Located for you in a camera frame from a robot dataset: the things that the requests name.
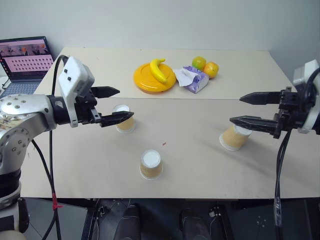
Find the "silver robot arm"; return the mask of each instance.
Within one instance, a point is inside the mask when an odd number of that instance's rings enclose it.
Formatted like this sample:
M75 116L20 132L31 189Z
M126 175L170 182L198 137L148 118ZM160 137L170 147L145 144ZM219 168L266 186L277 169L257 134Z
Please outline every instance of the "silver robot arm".
M119 93L115 88L92 87L89 68L69 57L59 76L62 97L53 95L9 95L0 99L0 232L25 232L29 218L20 197L21 166L30 142L37 135L69 123L106 127L130 118L133 112L114 112L102 116L95 108L96 98Z

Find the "laptop screen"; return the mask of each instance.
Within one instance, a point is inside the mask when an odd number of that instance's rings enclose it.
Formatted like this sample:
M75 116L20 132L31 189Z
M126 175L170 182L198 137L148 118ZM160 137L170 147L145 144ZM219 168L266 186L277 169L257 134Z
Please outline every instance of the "laptop screen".
M0 40L0 63L12 82L42 79L54 63L46 37Z

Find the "yellow plate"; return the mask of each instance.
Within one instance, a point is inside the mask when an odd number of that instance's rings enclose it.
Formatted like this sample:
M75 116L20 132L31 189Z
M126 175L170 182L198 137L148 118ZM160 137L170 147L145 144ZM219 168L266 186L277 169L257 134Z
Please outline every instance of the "yellow plate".
M176 75L171 67L160 63L159 69L166 77L166 83L161 83L152 75L150 71L150 63L141 65L135 70L133 80L135 84L146 92L163 92L172 88L176 83Z

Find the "white wall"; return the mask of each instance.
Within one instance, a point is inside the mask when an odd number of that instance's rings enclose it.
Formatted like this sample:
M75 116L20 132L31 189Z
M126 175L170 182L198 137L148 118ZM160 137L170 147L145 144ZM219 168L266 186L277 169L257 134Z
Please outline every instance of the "white wall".
M268 50L290 79L319 56L319 0L2 0L0 9L0 39L45 35L55 56L64 46Z

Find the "laptop keyboard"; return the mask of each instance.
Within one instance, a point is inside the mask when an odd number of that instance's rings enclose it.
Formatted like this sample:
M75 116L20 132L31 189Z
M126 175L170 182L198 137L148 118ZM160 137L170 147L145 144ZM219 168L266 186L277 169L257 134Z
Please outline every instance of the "laptop keyboard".
M1 95L1 98L12 94L34 94L39 84L40 82L11 83Z

